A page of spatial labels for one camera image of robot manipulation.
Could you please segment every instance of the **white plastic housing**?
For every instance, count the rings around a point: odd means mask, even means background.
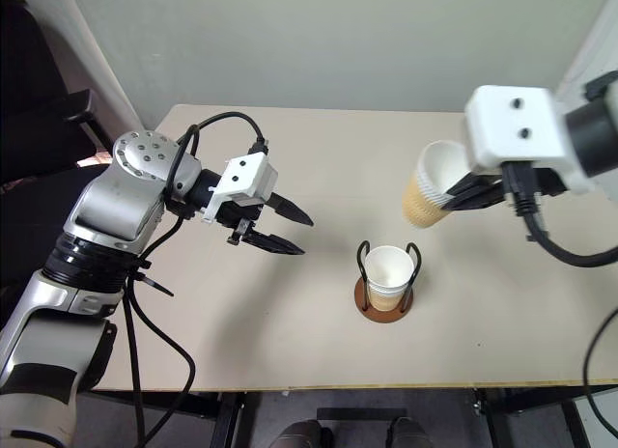
[[[505,161],[532,161],[537,168],[553,169],[574,193],[594,189],[547,89],[481,86],[465,106],[465,118],[475,172],[496,169]]]
[[[268,163],[264,153],[232,158],[213,190],[209,205],[202,209],[203,219],[214,221],[219,207],[233,200],[242,207],[263,204],[270,198],[277,181],[277,172]]]

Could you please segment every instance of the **black cable connector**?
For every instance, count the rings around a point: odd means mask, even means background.
[[[539,211],[535,194],[539,190],[537,174],[529,161],[507,161],[502,164],[504,194],[512,194],[517,216]]]
[[[247,152],[247,155],[257,154],[259,152],[263,152],[268,155],[268,145],[266,141],[256,140],[249,149],[249,152]]]
[[[183,218],[179,216],[176,220],[176,223],[170,230],[168,230],[163,236],[155,240],[152,244],[150,244],[144,252],[139,257],[139,261],[141,263],[146,262],[146,258],[148,258],[159,246],[161,246],[165,241],[167,241],[171,236],[173,236],[183,225]],[[146,276],[137,271],[137,267],[131,270],[127,280],[126,280],[126,292],[125,295],[128,299],[128,303],[130,304],[132,310],[135,312],[137,317],[152,331],[154,332],[161,340],[163,340],[166,344],[168,344],[171,348],[173,348],[180,356],[184,358],[189,368],[189,374],[186,379],[186,384],[183,387],[183,390],[176,397],[174,402],[170,407],[167,408],[165,414],[161,416],[161,418],[154,424],[154,426],[148,431],[147,434],[139,435],[139,440],[136,448],[143,448],[146,444],[158,433],[158,431],[165,425],[170,417],[174,414],[174,412],[180,407],[182,404],[184,397],[188,394],[191,389],[191,385],[193,384],[193,380],[195,379],[195,362],[189,353],[187,353],[179,344],[177,344],[174,340],[172,340],[167,334],[165,334],[161,329],[159,329],[149,318],[146,316],[144,311],[142,311],[139,303],[137,302],[137,298],[135,296],[135,281],[140,278],[144,280]],[[131,374],[133,375],[133,400],[137,402],[141,401],[141,388],[139,386],[139,365],[137,363],[137,356],[135,355],[135,360],[131,360]]]
[[[502,165],[504,193],[513,194],[517,216],[525,222],[530,236],[545,250],[563,263],[578,267],[597,267],[618,262],[618,247],[594,255],[578,255],[557,245],[539,225],[536,213],[539,206],[535,194],[539,187],[536,173],[529,161],[509,161]]]

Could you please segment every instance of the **paper cup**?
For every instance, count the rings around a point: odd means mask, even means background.
[[[416,166],[416,184],[425,199],[441,207],[453,198],[446,191],[469,171],[462,144],[436,141],[421,153]]]
[[[415,177],[407,185],[402,208],[404,216],[417,228],[429,228],[449,213],[423,195]]]
[[[405,250],[391,245],[376,247],[365,258],[369,302],[380,311],[397,307],[414,272],[414,261]]]

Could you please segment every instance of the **black cable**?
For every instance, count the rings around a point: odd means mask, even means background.
[[[135,423],[137,424],[137,442],[142,443],[146,436],[146,424],[144,422],[144,401],[142,399],[142,385],[139,378],[139,361],[137,359],[137,340],[135,339],[135,326],[131,305],[126,293],[123,295],[123,309],[125,310],[126,336],[128,338],[128,354],[131,362],[131,380],[133,382],[133,405],[135,406]]]
[[[178,219],[176,220],[176,223],[174,223],[174,226],[172,226],[172,228],[170,228],[163,236],[161,236],[160,238],[158,238],[157,240],[155,240],[152,244],[150,244],[145,250],[144,252],[140,255],[139,257],[139,264],[145,262],[146,259],[158,248],[160,247],[165,241],[167,241],[171,236],[173,236],[183,225],[184,222],[184,218],[182,218],[181,216],[178,217]],[[178,407],[182,404],[184,397],[186,396],[186,394],[189,392],[191,385],[193,384],[193,380],[195,379],[195,362],[193,361],[193,358],[191,358],[191,356],[180,346],[178,345],[176,342],[174,342],[169,336],[167,336],[161,329],[159,329],[149,318],[148,316],[146,316],[146,314],[144,313],[144,311],[141,309],[141,307],[139,306],[139,303],[137,302],[137,298],[135,297],[135,276],[137,274],[137,268],[133,269],[131,271],[131,273],[129,274],[127,280],[126,280],[126,296],[128,297],[128,302],[130,304],[130,307],[133,308],[133,310],[135,311],[135,314],[138,316],[138,318],[152,331],[154,332],[159,338],[161,338],[165,343],[167,343],[170,347],[172,347],[178,354],[180,354],[187,362],[188,366],[189,366],[189,376],[186,380],[186,384],[184,385],[183,390],[181,391],[181,393],[179,393],[179,395],[176,397],[176,399],[174,400],[174,402],[172,403],[172,405],[170,407],[167,408],[165,414],[163,414],[163,416],[157,421],[157,423],[149,430],[149,432],[143,437],[143,439],[141,441],[138,441],[136,447],[141,448],[146,446],[146,443],[148,443],[151,439],[153,439],[153,437],[156,435],[156,433],[158,433],[158,431],[161,429],[161,427],[163,427],[163,425],[168,421],[168,419],[170,417],[172,417],[172,414],[174,414],[174,412],[176,411],[176,409],[178,409]],[[137,375],[139,376],[139,368],[137,367],[137,363],[135,366],[135,371],[133,371],[133,365],[132,365],[132,361],[131,361],[131,372],[135,372],[137,373]],[[141,396],[141,389],[135,389],[135,387],[133,387],[133,392],[140,392],[140,396]]]
[[[253,127],[253,130],[258,136],[256,140],[258,142],[265,142],[264,135],[262,134],[262,131],[260,130],[260,127],[258,126],[258,124],[255,123],[255,120],[253,120],[251,117],[249,117],[248,115],[245,115],[242,112],[219,113],[218,115],[214,115],[210,118],[205,119],[202,123],[198,124],[197,127],[199,127],[200,129],[204,129],[206,126],[212,125],[213,123],[218,122],[220,120],[225,120],[226,118],[242,118],[243,120],[248,122],[251,125],[251,127]]]
[[[178,172],[179,167],[181,166],[181,161],[183,160],[184,153],[188,147],[189,142],[192,142],[191,145],[191,155],[195,156],[197,154],[197,148],[200,143],[200,129],[204,129],[206,126],[212,125],[213,123],[219,122],[221,120],[225,120],[227,118],[241,118],[248,122],[253,130],[255,131],[257,138],[256,142],[258,144],[264,145],[266,143],[266,139],[262,134],[262,130],[258,126],[258,124],[248,115],[245,115],[242,112],[224,112],[219,113],[218,115],[213,115],[210,118],[206,118],[203,122],[198,125],[191,125],[186,133],[181,136],[181,138],[177,141],[179,144],[179,148],[174,155],[174,160],[172,160],[172,166],[170,168],[170,172],[167,175],[167,180],[165,182],[165,200],[166,204],[169,202],[169,199],[172,198],[174,179],[176,178],[176,173]]]
[[[607,316],[607,318],[604,319],[601,326],[595,333],[592,341],[590,342],[590,345],[588,346],[588,350],[586,351],[586,357],[583,360],[583,391],[586,394],[586,399],[588,400],[588,403],[590,404],[590,407],[592,408],[592,412],[595,414],[595,416],[597,416],[597,419],[599,419],[599,422],[609,431],[610,434],[618,438],[618,430],[616,430],[616,428],[613,427],[611,424],[609,424],[609,422],[604,418],[604,416],[599,411],[599,408],[597,407],[595,400],[592,398],[592,392],[590,391],[590,382],[588,380],[588,368],[590,366],[590,357],[592,356],[592,351],[594,350],[595,346],[597,345],[597,342],[599,342],[599,339],[601,338],[601,336],[603,335],[603,333],[605,332],[609,324],[613,320],[615,320],[616,317],[618,317],[618,308],[615,308],[609,314],[609,316]]]
[[[596,267],[618,262],[618,246],[594,255],[578,255],[565,250],[561,246],[552,242],[548,238],[545,231],[539,227],[539,223],[534,217],[534,214],[524,214],[523,221],[525,222],[528,231],[530,231],[530,235],[539,243],[539,245],[545,248],[550,255],[554,256],[563,263],[579,267]]]
[[[567,265],[579,267],[605,266],[618,262],[618,246],[594,255],[578,255],[548,238],[535,216],[539,213],[535,196],[539,185],[531,162],[507,161],[502,163],[502,185],[505,194],[513,195],[516,214],[523,218],[530,235],[553,257]]]
[[[177,344],[173,339],[171,339],[165,332],[159,329],[149,318],[146,316],[142,308],[139,306],[137,302],[137,298],[135,297],[135,291],[133,289],[133,283],[127,283],[127,291],[128,291],[128,299],[130,304],[135,311],[135,314],[138,316],[140,320],[152,331],[154,332],[161,340],[163,340],[167,345],[172,347],[180,356],[184,358],[186,364],[189,367],[189,375],[186,379],[186,383],[184,384],[183,390],[178,396],[174,399],[174,402],[167,408],[165,414],[161,416],[161,418],[154,424],[154,426],[148,431],[144,440],[135,445],[135,448],[143,448],[146,446],[150,440],[158,433],[158,431],[165,425],[170,417],[176,412],[176,410],[183,403],[184,397],[189,393],[191,389],[191,385],[193,385],[193,380],[195,379],[195,362],[189,353],[187,353],[183,347]]]
[[[183,161],[184,153],[186,152],[186,148],[189,145],[189,142],[193,141],[193,149],[197,152],[197,144],[199,144],[200,140],[200,128],[197,125],[191,125],[184,136],[178,141],[179,147],[176,150],[176,154],[174,155],[174,159],[172,160],[172,166],[170,168],[169,173],[167,174],[167,180],[165,181],[165,190],[163,192],[163,197],[165,198],[166,205],[172,198],[173,187],[174,187],[174,179],[176,178],[176,173],[178,172],[179,167],[181,166],[181,161]]]
[[[168,173],[167,180],[165,183],[165,189],[163,192],[164,200],[166,205],[170,202],[173,193],[173,185],[174,179],[176,178],[176,173],[180,167],[181,161],[183,160],[184,154],[186,153],[186,149],[188,147],[189,142],[192,143],[191,146],[191,155],[195,156],[197,153],[197,149],[199,146],[200,140],[200,129],[211,125],[220,120],[224,120],[226,118],[241,118],[248,122],[254,129],[256,135],[258,136],[256,139],[256,143],[258,144],[259,149],[267,152],[266,140],[264,135],[262,134],[260,127],[255,123],[255,121],[241,112],[225,112],[218,115],[214,115],[206,120],[204,120],[199,125],[191,125],[186,133],[181,137],[178,141],[179,147],[174,155],[174,160],[172,161],[172,166],[170,168],[170,172]],[[158,238],[155,242],[148,246],[144,250],[144,252],[140,255],[138,261],[138,266],[142,266],[146,259],[165,241],[167,241],[171,236],[173,236],[182,226],[184,222],[184,217],[179,216],[174,226],[167,231],[163,236]],[[137,298],[135,296],[135,279],[137,276],[137,267],[134,268],[128,275],[126,280],[126,290],[125,296],[123,297],[123,304],[125,305],[125,314],[126,314],[126,330],[127,335],[129,336],[129,351],[131,354],[131,375],[133,379],[133,401],[135,403],[135,417],[138,425],[138,443],[135,445],[135,448],[143,448],[146,444],[153,439],[153,437],[158,433],[158,431],[163,427],[163,425],[169,420],[170,417],[174,414],[174,412],[180,407],[183,402],[184,397],[188,394],[191,389],[191,385],[193,384],[193,380],[195,379],[195,362],[189,353],[186,352],[179,344],[177,344],[174,340],[172,340],[167,334],[165,334],[161,329],[159,329],[144,313],[144,311],[139,306],[137,302]],[[134,327],[132,323],[132,316],[130,313],[130,308],[133,308],[135,314],[138,318],[152,331],[154,332],[161,340],[163,340],[166,344],[172,347],[180,356],[184,358],[189,368],[189,375],[187,377],[186,383],[184,385],[183,390],[176,397],[174,402],[167,408],[165,414],[154,424],[154,426],[149,430],[147,434],[143,434],[144,432],[144,414],[143,414],[143,401],[142,401],[142,393],[141,393],[141,384],[139,380],[139,363],[137,360],[137,344],[135,341],[134,335]]]

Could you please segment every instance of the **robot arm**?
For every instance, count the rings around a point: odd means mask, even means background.
[[[166,204],[187,219],[200,210],[206,221],[232,228],[233,244],[303,253],[253,229],[263,205],[313,225],[272,192],[277,173],[268,163],[266,142],[232,159],[222,176],[178,151],[178,143],[155,131],[121,136],[113,162],[84,189],[45,266],[32,275],[0,336],[2,446],[70,444],[74,396],[100,380],[111,354],[116,328],[105,318],[122,299],[129,273],[146,267],[139,256]]]
[[[618,71],[588,83],[586,98],[562,115],[546,89],[478,88],[463,128],[471,171],[448,190],[454,197],[442,209],[481,209],[510,196],[531,238],[558,260],[583,267],[617,262],[618,247],[580,256],[552,242],[536,202],[537,194],[591,191],[594,177],[618,168]],[[604,190],[615,192],[607,183]]]

